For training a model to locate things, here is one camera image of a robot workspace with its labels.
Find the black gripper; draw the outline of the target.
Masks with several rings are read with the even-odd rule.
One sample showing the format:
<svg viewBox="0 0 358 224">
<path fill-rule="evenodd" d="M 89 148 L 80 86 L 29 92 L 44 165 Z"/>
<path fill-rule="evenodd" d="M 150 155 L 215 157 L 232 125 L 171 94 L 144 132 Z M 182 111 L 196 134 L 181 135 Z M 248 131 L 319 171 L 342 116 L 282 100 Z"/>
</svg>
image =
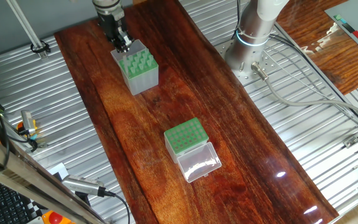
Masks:
<svg viewBox="0 0 358 224">
<path fill-rule="evenodd" d="M 128 34 L 123 9 L 98 10 L 99 24 L 118 52 L 128 52 L 134 39 Z"/>
</svg>

